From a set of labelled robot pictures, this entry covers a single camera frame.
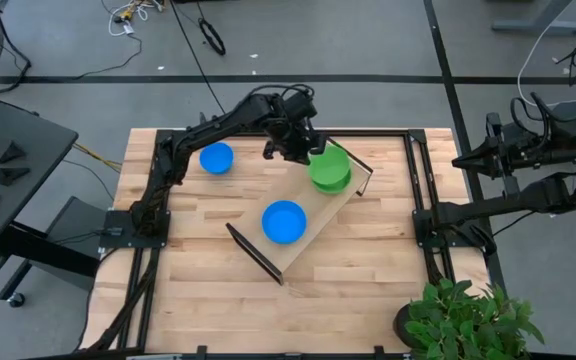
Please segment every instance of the green cup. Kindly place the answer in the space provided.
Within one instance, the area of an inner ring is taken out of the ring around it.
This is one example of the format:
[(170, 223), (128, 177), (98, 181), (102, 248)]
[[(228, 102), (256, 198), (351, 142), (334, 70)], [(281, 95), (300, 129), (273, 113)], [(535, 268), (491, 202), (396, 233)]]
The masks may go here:
[(344, 149), (328, 144), (323, 154), (310, 156), (308, 174), (320, 192), (339, 194), (352, 178), (350, 158)]

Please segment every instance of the black desk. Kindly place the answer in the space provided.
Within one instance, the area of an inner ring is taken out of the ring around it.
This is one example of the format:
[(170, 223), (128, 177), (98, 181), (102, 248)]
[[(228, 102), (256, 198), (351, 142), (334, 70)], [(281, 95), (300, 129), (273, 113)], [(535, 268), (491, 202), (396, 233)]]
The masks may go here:
[[(27, 259), (2, 290), (0, 299), (8, 299), (14, 292), (30, 269), (29, 260), (43, 263), (41, 267), (46, 270), (56, 268), (54, 270), (62, 278), (68, 278), (63, 274), (63, 270), (94, 277), (99, 261), (99, 255), (96, 253), (98, 239), (86, 241), (86, 251), (73, 250), (73, 246), (59, 246), (51, 241), (102, 227), (103, 211), (72, 198), (53, 221), (48, 233), (14, 221), (66, 156), (77, 139), (77, 133), (26, 111), (0, 103), (0, 135), (15, 141), (26, 153), (25, 157), (0, 164), (0, 167), (30, 168), (30, 173), (12, 185), (0, 185), (0, 268), (10, 255)], [(62, 215), (67, 213), (82, 215), (86, 217), (86, 221), (79, 219), (65, 221)]]

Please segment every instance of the potted plant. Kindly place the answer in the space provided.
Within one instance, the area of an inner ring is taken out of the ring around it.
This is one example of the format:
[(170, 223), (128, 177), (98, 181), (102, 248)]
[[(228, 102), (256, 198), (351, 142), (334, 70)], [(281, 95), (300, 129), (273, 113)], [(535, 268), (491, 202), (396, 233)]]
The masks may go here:
[(544, 343), (529, 321), (530, 303), (507, 298), (499, 286), (470, 296), (471, 286), (447, 279), (439, 286), (426, 284), (423, 299), (397, 313), (393, 328), (415, 359), (529, 359), (520, 330)]

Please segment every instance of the gray floor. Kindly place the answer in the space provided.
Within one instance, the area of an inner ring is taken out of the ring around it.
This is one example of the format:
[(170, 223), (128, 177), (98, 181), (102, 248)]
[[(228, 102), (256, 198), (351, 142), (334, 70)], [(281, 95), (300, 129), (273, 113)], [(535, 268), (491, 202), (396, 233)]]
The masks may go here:
[[(30, 75), (72, 76), (121, 63), (137, 44), (112, 38), (108, 16), (96, 0), (10, 0), (4, 21), (16, 45), (33, 60)], [(123, 1), (106, 0), (109, 6)], [(493, 18), (530, 17), (544, 1), (503, 4), (483, 0), (437, 0), (435, 7), (454, 75), (515, 76), (535, 36), (496, 34)], [(193, 4), (180, 8), (197, 17)], [(203, 5), (220, 31), (228, 55), (219, 57), (201, 43), (201, 34), (182, 18), (207, 74), (388, 74), (440, 75), (423, 3), (419, 0), (240, 0)], [(576, 20), (576, 1), (566, 11)], [(198, 75), (171, 11), (151, 12), (134, 24), (144, 41), (143, 54), (123, 68), (103, 75)], [(563, 76), (561, 57), (576, 38), (546, 38), (525, 76)], [(0, 75), (14, 75), (8, 54)], [(226, 108), (257, 84), (214, 84)], [(443, 85), (316, 83), (319, 126), (453, 127)], [(548, 101), (576, 98), (576, 87), (525, 86)], [(484, 135), (485, 114), (500, 112), (508, 121), (512, 85), (460, 85), (459, 100), (473, 146)], [(199, 112), (219, 109), (203, 84), (22, 85), (2, 99), (38, 111), (44, 118), (79, 132), (80, 142), (107, 158), (120, 160), (132, 127), (187, 126)], [(79, 154), (70, 159), (97, 171), (114, 190), (117, 176)], [(553, 167), (518, 174), (521, 184), (566, 169)], [(500, 185), (482, 179), (486, 196)], [(69, 196), (100, 208), (110, 199), (82, 169), (60, 165), (20, 220), (45, 229)], [(492, 219), (501, 228), (518, 215)], [(512, 296), (530, 300), (547, 345), (530, 342), (534, 351), (576, 354), (576, 213), (550, 218), (533, 215), (498, 237), (499, 254)], [(0, 273), (0, 286), (18, 259)], [(76, 344), (84, 321), (86, 292), (40, 270), (33, 270), (20, 290), (28, 298), (20, 309), (0, 302), (0, 359), (59, 354)]]

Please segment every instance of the plant pot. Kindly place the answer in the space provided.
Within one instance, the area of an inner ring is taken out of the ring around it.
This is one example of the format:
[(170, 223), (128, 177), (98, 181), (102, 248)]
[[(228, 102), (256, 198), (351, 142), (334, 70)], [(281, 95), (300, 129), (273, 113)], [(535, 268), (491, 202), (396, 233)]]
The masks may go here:
[(395, 320), (392, 322), (392, 329), (401, 341), (410, 348), (420, 348), (422, 344), (419, 340), (415, 339), (408, 331), (406, 331), (406, 323), (410, 321), (410, 304), (406, 304), (399, 309)]

